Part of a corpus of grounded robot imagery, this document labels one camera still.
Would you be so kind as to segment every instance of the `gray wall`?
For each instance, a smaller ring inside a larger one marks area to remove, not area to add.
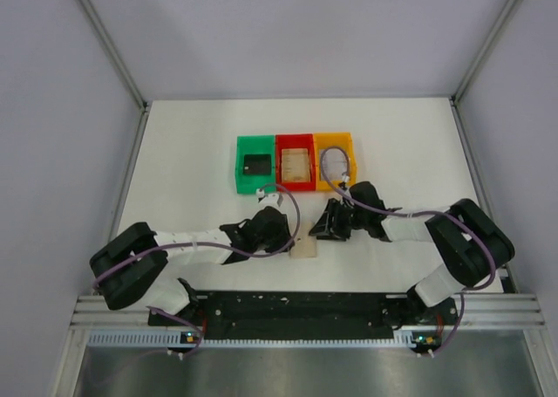
[[[0,0],[0,395],[45,395],[137,110],[74,0]]]
[[[524,0],[462,104],[495,212],[558,344],[558,3]]]
[[[148,99],[246,99],[452,94],[505,0],[92,1]]]

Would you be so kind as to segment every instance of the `purple cable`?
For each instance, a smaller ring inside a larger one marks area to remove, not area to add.
[[[324,163],[323,163],[323,158],[325,157],[325,154],[330,150],[339,150],[341,153],[343,153],[344,158],[347,162],[347,171],[345,172],[345,174],[350,177],[349,155],[347,155],[347,152],[345,150],[343,150],[341,147],[338,147],[338,146],[327,147],[322,151],[322,153],[320,154],[320,168],[325,169],[325,166],[324,166]],[[494,258],[492,256],[492,253],[490,253],[490,250],[488,249],[488,247],[482,242],[482,240],[480,240],[480,238],[471,229],[469,229],[464,223],[462,223],[459,219],[455,218],[454,216],[450,216],[450,215],[448,215],[444,212],[434,211],[434,210],[432,210],[432,211],[419,211],[419,212],[413,212],[411,214],[405,214],[403,212],[393,212],[393,211],[386,211],[386,210],[383,210],[383,209],[374,208],[374,207],[371,207],[370,205],[366,205],[365,203],[362,203],[360,201],[357,201],[356,199],[351,198],[350,195],[347,195],[346,192],[344,192],[342,189],[335,186],[323,170],[321,170],[321,175],[322,175],[322,178],[327,182],[327,184],[330,185],[330,188],[332,188],[335,192],[340,194],[344,199],[346,199],[349,202],[352,202],[353,204],[355,204],[355,205],[357,205],[361,208],[367,209],[371,212],[375,212],[377,214],[381,214],[381,215],[384,215],[384,216],[399,216],[399,217],[402,217],[402,218],[408,218],[408,217],[411,217],[411,216],[444,216],[445,218],[447,218],[448,220],[453,222],[456,226],[458,226],[459,229],[461,229],[463,232],[468,234],[473,239],[473,241],[475,243],[477,243],[477,245],[480,247],[480,249],[482,250],[482,252],[486,256],[487,261],[488,261],[488,265],[490,266],[490,276],[488,277],[488,280],[484,284],[474,286],[474,287],[471,287],[471,288],[465,288],[465,291],[484,290],[496,278],[496,263],[495,263]],[[457,330],[459,328],[459,325],[461,324],[461,320],[463,319],[463,315],[465,314],[465,296],[464,296],[463,292],[460,292],[459,296],[461,297],[461,310],[459,311],[459,316],[457,317],[457,320],[455,321],[455,324],[453,325],[453,329],[447,335],[446,340],[444,341],[444,343],[442,343],[442,345],[440,345],[440,347],[438,349],[436,349],[435,351],[432,352],[432,357],[438,355],[441,351],[443,351],[447,347],[447,345],[452,341],[453,337],[455,336],[455,333],[457,332]]]
[[[293,202],[293,205],[295,206],[295,211],[296,211],[295,232],[290,237],[290,239],[280,249],[278,249],[276,251],[273,251],[271,253],[266,253],[264,255],[256,255],[254,253],[248,253],[246,251],[237,249],[236,247],[227,246],[226,244],[219,244],[219,243],[213,243],[213,242],[197,242],[196,245],[207,246],[207,247],[215,247],[216,249],[230,250],[230,251],[233,251],[234,253],[238,253],[239,255],[242,255],[242,256],[245,256],[245,257],[272,257],[272,256],[275,256],[275,255],[278,255],[279,253],[283,253],[295,241],[296,236],[298,235],[298,230],[300,229],[300,221],[301,221],[300,208],[298,207],[298,203],[296,202],[296,199],[293,196],[293,194],[287,188],[285,188],[283,185],[280,185],[279,183],[266,183],[260,189],[264,190],[265,188],[267,188],[269,186],[275,186],[276,188],[279,188],[285,194],[287,194],[287,196]],[[158,250],[178,249],[178,248],[181,248],[181,247],[193,247],[193,246],[194,246],[193,243],[171,243],[171,244],[163,244],[162,246],[157,246],[157,247],[153,247],[153,248],[148,249],[148,250],[144,250],[141,253],[138,253],[137,255],[133,255],[133,256],[128,257],[127,259],[123,260],[119,264],[115,264],[111,269],[106,270],[105,272],[101,273],[93,281],[93,288],[97,290],[98,287],[99,287],[99,284],[101,282],[103,282],[105,279],[107,279],[108,277],[110,277],[112,274],[118,272],[122,268],[125,268],[128,264],[132,264],[136,260],[140,260],[142,257],[147,256],[149,253],[152,253],[152,252],[158,251]]]
[[[198,341],[196,342],[195,346],[187,353],[184,353],[184,355],[186,357],[190,357],[192,356],[194,353],[198,352],[200,350],[200,345],[201,342],[203,340],[203,332],[198,328],[197,325],[194,325],[192,323],[190,323],[189,321],[185,320],[184,318],[180,318],[180,317],[176,317],[172,314],[169,314],[166,311],[161,310],[160,308],[156,308],[156,307],[147,307],[149,309],[149,311],[153,314],[159,314],[165,318],[169,318],[172,321],[175,321],[177,323],[180,323],[182,325],[185,325],[186,327],[190,327],[191,329],[194,329],[195,332],[198,334],[198,336],[200,337],[198,339]],[[111,373],[108,377],[102,379],[101,381],[97,381],[94,380],[91,374],[91,364],[90,361],[87,360],[87,364],[89,364],[87,366],[87,376],[88,376],[88,380],[97,388],[102,387],[106,384],[108,384],[109,382],[113,381],[116,377],[118,377],[121,373],[123,373],[126,369],[128,369],[130,366],[132,366],[133,364],[135,364],[138,360],[143,359],[146,356],[149,355],[154,355],[157,353],[167,353],[166,350],[163,349],[153,349],[151,351],[147,351],[147,352],[143,352],[140,353],[139,355],[134,356],[133,358],[130,358],[125,364],[123,364],[122,366],[120,366],[116,371],[114,371],[113,373]]]

